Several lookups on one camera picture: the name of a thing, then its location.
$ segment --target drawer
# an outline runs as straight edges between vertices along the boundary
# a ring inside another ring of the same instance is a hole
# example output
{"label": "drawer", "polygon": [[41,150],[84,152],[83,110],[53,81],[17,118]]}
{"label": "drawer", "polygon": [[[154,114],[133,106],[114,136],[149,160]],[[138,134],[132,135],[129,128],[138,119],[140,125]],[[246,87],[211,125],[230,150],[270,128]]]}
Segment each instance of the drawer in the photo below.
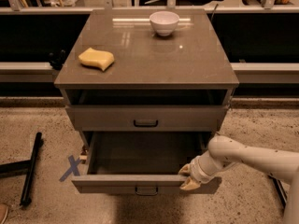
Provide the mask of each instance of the drawer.
{"label": "drawer", "polygon": [[222,106],[69,106],[68,116],[80,131],[216,132],[227,107]]}
{"label": "drawer", "polygon": [[94,133],[83,175],[73,184],[81,193],[157,195],[215,193],[221,179],[198,190],[181,191],[178,170],[201,153],[200,133]]}

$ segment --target open drawer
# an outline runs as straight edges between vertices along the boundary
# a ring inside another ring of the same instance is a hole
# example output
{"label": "open drawer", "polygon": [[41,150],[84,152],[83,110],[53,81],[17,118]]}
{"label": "open drawer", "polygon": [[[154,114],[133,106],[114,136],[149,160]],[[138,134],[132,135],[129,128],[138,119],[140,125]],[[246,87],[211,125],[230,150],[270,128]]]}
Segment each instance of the open drawer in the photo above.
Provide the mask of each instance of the open drawer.
{"label": "open drawer", "polygon": [[219,178],[198,190],[179,189],[186,176],[178,170],[201,154],[207,137],[208,133],[94,133],[85,173],[72,182],[81,193],[214,193]]}

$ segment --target drawer handle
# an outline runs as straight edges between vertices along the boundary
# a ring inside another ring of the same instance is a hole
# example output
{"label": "drawer handle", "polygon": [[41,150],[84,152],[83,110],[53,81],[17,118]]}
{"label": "drawer handle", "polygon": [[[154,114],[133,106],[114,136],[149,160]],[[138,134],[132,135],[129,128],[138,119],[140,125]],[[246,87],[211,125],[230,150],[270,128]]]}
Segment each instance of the drawer handle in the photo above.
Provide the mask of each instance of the drawer handle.
{"label": "drawer handle", "polygon": [[134,126],[138,128],[153,128],[158,126],[158,120],[152,119],[134,119]]}
{"label": "drawer handle", "polygon": [[135,193],[138,195],[138,196],[156,196],[158,195],[158,187],[156,188],[138,188],[138,187],[135,187]]}

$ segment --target speckled floor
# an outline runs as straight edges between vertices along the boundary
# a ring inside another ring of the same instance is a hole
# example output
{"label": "speckled floor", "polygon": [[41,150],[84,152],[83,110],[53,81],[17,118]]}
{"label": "speckled floor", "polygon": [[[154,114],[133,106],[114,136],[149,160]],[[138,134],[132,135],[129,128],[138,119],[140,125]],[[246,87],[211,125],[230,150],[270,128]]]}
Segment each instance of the speckled floor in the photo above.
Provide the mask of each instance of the speckled floor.
{"label": "speckled floor", "polygon": [[[233,102],[221,133],[249,146],[299,151],[299,102]],[[24,175],[0,179],[7,223],[281,223],[283,209],[272,181],[245,165],[219,174],[215,194],[139,197],[79,194],[59,178],[82,147],[61,99],[0,99],[0,164],[30,158],[43,133],[32,203],[20,208]]]}

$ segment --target blue tape mark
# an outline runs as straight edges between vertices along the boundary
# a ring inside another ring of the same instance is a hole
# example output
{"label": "blue tape mark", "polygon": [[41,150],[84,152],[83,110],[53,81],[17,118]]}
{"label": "blue tape mark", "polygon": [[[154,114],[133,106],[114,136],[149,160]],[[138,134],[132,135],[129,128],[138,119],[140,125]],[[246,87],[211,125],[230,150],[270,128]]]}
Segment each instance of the blue tape mark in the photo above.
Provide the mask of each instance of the blue tape mark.
{"label": "blue tape mark", "polygon": [[80,164],[80,158],[78,158],[76,161],[74,159],[74,156],[71,155],[68,157],[68,161],[71,164],[69,169],[66,170],[66,172],[63,174],[63,176],[59,179],[59,181],[64,182],[68,176],[70,176],[72,173],[74,175],[80,175],[78,172],[78,165]]}

